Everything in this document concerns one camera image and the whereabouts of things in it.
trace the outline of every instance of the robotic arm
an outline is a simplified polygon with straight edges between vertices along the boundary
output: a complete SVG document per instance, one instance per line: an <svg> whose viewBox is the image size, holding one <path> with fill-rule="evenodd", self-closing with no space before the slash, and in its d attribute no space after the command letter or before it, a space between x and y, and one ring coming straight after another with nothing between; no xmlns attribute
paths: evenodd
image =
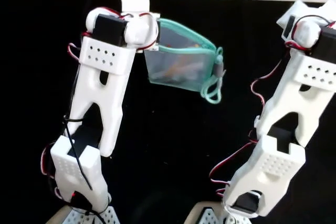
<svg viewBox="0 0 336 224"><path fill-rule="evenodd" d="M261 116L255 120L258 143L236 171L223 196L226 223L250 223L266 216L285 195L305 163L305 146L336 92L336 0L320 8L301 1L278 20L291 59ZM307 91L301 86L307 85ZM299 115L295 132L275 127L290 112Z"/></svg>
<svg viewBox="0 0 336 224"><path fill-rule="evenodd" d="M70 118L65 134L50 150L59 197L71 202L77 194L83 195L88 208L106 223L119 221L108 206L111 197L101 172L100 156L108 157L114 149L134 55L157 47L158 18L158 14L149 12L149 0L122 0L121 14L105 7L88 14ZM108 73L106 84L100 82L102 71ZM94 103L100 108L103 125L98 137L82 125L85 113ZM83 220L78 211L73 210L65 223L92 223L93 220L101 223L97 216Z"/></svg>

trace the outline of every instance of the black backdrop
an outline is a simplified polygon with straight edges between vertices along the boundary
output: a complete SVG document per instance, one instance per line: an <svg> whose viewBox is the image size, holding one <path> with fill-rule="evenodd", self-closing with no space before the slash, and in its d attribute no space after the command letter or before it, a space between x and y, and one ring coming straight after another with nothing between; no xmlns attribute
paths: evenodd
<svg viewBox="0 0 336 224"><path fill-rule="evenodd" d="M79 42L86 0L1 0L4 105L12 158L9 182L14 206L44 223L62 203L48 191L39 171L44 146L59 136L76 62L67 55ZM252 0L151 0L151 11L185 24L225 50L223 100L211 105L198 93L149 84L143 55L137 55L123 102L123 121L112 158L103 172L121 223L183 223L202 200L219 200L209 170L247 141L260 114L251 81L284 55L276 20L290 2ZM92 8L120 10L119 0L93 0ZM285 64L257 89L270 98ZM307 162L279 205L254 223L335 223L336 102L331 101L307 146ZM225 165L230 179L252 149Z"/></svg>

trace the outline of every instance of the white 3d-printed bracket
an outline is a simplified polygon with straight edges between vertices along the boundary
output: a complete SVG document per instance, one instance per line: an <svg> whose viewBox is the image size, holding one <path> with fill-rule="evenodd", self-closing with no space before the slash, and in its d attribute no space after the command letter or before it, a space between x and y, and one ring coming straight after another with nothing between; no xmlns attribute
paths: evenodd
<svg viewBox="0 0 336 224"><path fill-rule="evenodd" d="M298 143L305 147L319 126L319 118L336 92L336 64L291 50L291 59L274 92L255 120L258 138L268 134L273 124L291 112L299 114L295 130ZM301 85L311 86L300 91Z"/></svg>
<svg viewBox="0 0 336 224"><path fill-rule="evenodd" d="M94 211L104 211L109 203L109 194L107 184L101 173L99 150L88 145L79 156L84 174L92 186L92 190L90 190L80 172L76 159L68 155L70 149L69 138L60 136L50 150L56 169L55 181L62 198L66 202L70 202L72 194L78 191L92 204Z"/></svg>
<svg viewBox="0 0 336 224"><path fill-rule="evenodd" d="M277 150L277 139L263 135L249 160L236 171L230 186L224 192L224 205L229 213L245 218L266 216L285 195L296 172L306 161L305 149L297 144L289 145L289 154ZM238 211L233 206L240 195L249 191L262 195L256 214Z"/></svg>
<svg viewBox="0 0 336 224"><path fill-rule="evenodd" d="M122 119L122 101L131 72L136 49L121 48L89 37L84 37L79 62L81 63L75 94L72 99L71 119L81 119L96 103L100 108L103 132L100 154L112 154ZM100 72L108 72L106 85ZM81 122L69 122L73 134Z"/></svg>

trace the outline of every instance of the cable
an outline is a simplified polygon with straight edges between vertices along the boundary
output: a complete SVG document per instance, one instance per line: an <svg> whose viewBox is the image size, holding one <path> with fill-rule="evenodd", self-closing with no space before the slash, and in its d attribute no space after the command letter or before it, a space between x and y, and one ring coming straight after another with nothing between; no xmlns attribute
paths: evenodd
<svg viewBox="0 0 336 224"><path fill-rule="evenodd" d="M209 173L209 178L212 177L212 175L215 173L215 171L220 168L222 165L224 165L227 161L229 161L231 158L233 158L234 156L236 156L239 152L241 152L243 149L245 149L246 147L252 145L253 143L248 142L245 145L243 145L239 150L237 150L236 152L232 153L230 156L228 156L227 158L225 158L224 160L220 161L217 165L214 166L214 168L211 169L210 173Z"/></svg>
<svg viewBox="0 0 336 224"><path fill-rule="evenodd" d="M73 57L76 61L79 61L78 57L71 51L71 47L74 47L76 49L80 50L80 47L77 47L74 43L69 43L67 47L68 54Z"/></svg>
<svg viewBox="0 0 336 224"><path fill-rule="evenodd" d="M301 51L310 50L309 48L305 48L305 47L300 46L298 43L296 43L293 40L289 40L289 41L285 42L285 45L286 45L286 47L295 48L295 49L298 49L298 50L301 50Z"/></svg>
<svg viewBox="0 0 336 224"><path fill-rule="evenodd" d="M43 151L42 151L42 154L41 154L41 159L40 159L40 169L41 169L41 173L45 176L49 176L50 178L54 179L54 176L51 175L51 174L48 174L48 169L45 171L45 156L46 156L46 152L47 152L47 149L53 145L55 142L51 142L49 144L47 144L46 147L44 147Z"/></svg>
<svg viewBox="0 0 336 224"><path fill-rule="evenodd" d="M217 169L219 169L222 165L224 165L227 161L229 161L231 158L233 158L234 156L236 156L239 152L241 152L243 149L245 149L246 147L250 146L254 144L252 141L246 143L243 147L241 147L239 150L237 150L236 152L234 152L233 154L231 154L230 156L228 156L226 159L220 161L217 165L214 166L214 168L212 168L212 170L210 171L209 173L209 178L210 178L210 181L212 183L215 183L215 184L224 184L226 186L230 186L230 182L228 181L223 181L223 180L216 180L216 179L212 179L212 175L215 173L215 171L217 171ZM216 191L216 195L218 196L223 196L219 191Z"/></svg>
<svg viewBox="0 0 336 224"><path fill-rule="evenodd" d="M81 119L68 119L68 118L64 117L64 120L67 121L67 122L70 122L70 123L79 123L79 122L82 122L84 120L84 118L81 118Z"/></svg>
<svg viewBox="0 0 336 224"><path fill-rule="evenodd" d="M77 160L77 164L78 164L78 166L79 166L80 173L82 174L83 178L84 178L85 181L86 181L86 184L88 185L88 187L89 187L90 190L92 191L92 186L91 186L91 184L89 183L89 180L88 180L88 178L86 177L86 175L85 175L85 173L84 173L84 171L83 171L82 165L80 164L78 155L77 155L76 150L75 150L75 146L73 145L73 142L72 142L72 139L71 139L71 135L70 135L70 131L69 131L69 128L68 128L68 123L67 123L66 119L64 119L63 124L64 124L64 126L65 126L65 129L66 129L66 132L67 132L67 135L68 135L70 144L71 144L71 149L72 149L72 151L74 152L73 154L75 155L75 158L76 158L76 160Z"/></svg>
<svg viewBox="0 0 336 224"><path fill-rule="evenodd" d="M278 62L278 64L272 69L272 71L262 77L259 77L257 79L255 79L251 85L250 85L250 89L251 89L251 92L252 94L256 95L257 97L260 98L261 100L261 104L262 104L262 107L264 108L265 106L265 98L260 94L260 93L257 93L255 90L254 90L254 85L259 81L259 80L263 80L263 79L267 79L268 77L270 77L272 74L274 74L274 72L277 70L277 68L279 67L280 63L282 62L282 60L288 55L285 54L285 56L283 58L280 59L280 61Z"/></svg>
<svg viewBox="0 0 336 224"><path fill-rule="evenodd" d="M319 16L319 15L311 14L311 15L302 16L301 18L299 18L299 19L295 22L295 24L294 24L294 26L293 26L293 31L292 31L292 35L291 35L292 40L294 40L294 34L295 34L296 29L297 29L298 23L299 23L302 19L304 19L304 18L308 18L308 17L321 18L321 19L323 19L323 20L327 23L327 25L332 24L332 22L329 22L329 20L327 20L326 18L321 17L321 16Z"/></svg>
<svg viewBox="0 0 336 224"><path fill-rule="evenodd" d="M329 25L327 25L329 28L333 27L335 25L336 21L331 22Z"/></svg>

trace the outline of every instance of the perforated metal base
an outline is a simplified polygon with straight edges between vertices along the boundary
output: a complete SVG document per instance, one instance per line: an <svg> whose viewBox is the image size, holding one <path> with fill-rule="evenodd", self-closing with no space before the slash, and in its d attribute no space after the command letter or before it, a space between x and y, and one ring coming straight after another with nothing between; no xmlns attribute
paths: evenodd
<svg viewBox="0 0 336 224"><path fill-rule="evenodd" d="M92 224L94 218L94 215L85 215L72 210L62 224Z"/></svg>
<svg viewBox="0 0 336 224"><path fill-rule="evenodd" d="M120 224L117 214L113 207L108 207L105 212L100 215L106 224ZM85 215L80 209L72 210L62 224L102 224L99 218L95 215Z"/></svg>
<svg viewBox="0 0 336 224"><path fill-rule="evenodd" d="M251 221L246 217L230 214L226 218L225 224L251 224Z"/></svg>
<svg viewBox="0 0 336 224"><path fill-rule="evenodd" d="M213 209L207 208L204 210L198 224L219 224L219 220L217 219Z"/></svg>

